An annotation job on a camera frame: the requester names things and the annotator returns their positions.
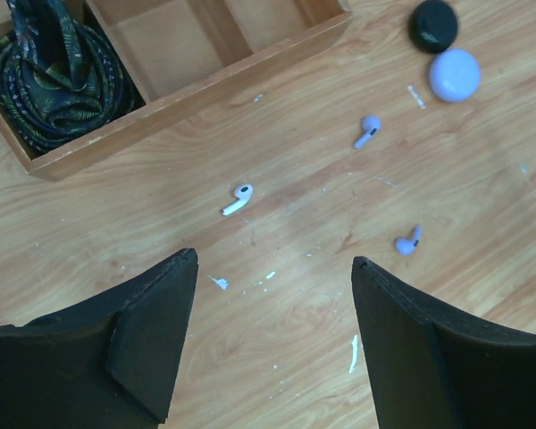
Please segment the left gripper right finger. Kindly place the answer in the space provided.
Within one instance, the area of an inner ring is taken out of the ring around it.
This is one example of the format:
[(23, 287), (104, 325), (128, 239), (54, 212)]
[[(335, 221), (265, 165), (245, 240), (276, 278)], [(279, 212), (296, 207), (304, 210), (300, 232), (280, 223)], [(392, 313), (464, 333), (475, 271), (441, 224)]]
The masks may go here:
[(366, 257), (352, 291), (381, 428), (536, 428), (536, 334), (471, 315)]

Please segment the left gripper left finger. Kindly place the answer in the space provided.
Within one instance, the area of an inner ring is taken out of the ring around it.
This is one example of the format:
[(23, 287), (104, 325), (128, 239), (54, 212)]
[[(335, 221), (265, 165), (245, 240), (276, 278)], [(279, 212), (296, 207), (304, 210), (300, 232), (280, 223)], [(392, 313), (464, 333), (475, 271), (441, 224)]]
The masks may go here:
[(0, 428), (156, 428), (169, 416), (196, 292), (184, 248), (22, 326), (0, 326)]

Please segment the white earbud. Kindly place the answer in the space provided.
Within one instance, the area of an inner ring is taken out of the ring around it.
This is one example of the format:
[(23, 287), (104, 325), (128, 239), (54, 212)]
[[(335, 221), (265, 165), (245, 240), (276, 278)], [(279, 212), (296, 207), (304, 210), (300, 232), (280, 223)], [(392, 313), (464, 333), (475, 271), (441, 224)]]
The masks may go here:
[(234, 189), (234, 192), (233, 192), (235, 201), (227, 205), (226, 207), (224, 207), (221, 210), (221, 215), (230, 216), (238, 212), (238, 210), (242, 209), (244, 206), (247, 205), (247, 203), (252, 198), (253, 194), (254, 194), (253, 185), (249, 183), (239, 185), (237, 188)]

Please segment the purple earbud case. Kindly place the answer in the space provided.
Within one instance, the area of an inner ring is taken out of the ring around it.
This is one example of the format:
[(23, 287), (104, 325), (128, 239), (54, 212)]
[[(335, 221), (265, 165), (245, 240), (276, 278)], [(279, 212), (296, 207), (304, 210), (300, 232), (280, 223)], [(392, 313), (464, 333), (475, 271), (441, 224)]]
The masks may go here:
[(468, 51), (452, 48), (437, 55), (431, 62), (430, 88), (444, 102), (465, 101), (476, 92), (480, 82), (480, 66)]

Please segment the black earbud case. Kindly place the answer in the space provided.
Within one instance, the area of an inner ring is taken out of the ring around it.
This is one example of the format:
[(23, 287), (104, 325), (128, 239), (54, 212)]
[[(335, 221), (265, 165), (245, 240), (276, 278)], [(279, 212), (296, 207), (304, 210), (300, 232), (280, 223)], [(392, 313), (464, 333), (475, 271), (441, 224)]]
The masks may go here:
[(449, 49), (455, 42), (459, 21), (447, 1), (426, 0), (414, 8), (407, 28), (408, 36), (417, 49), (435, 55)]

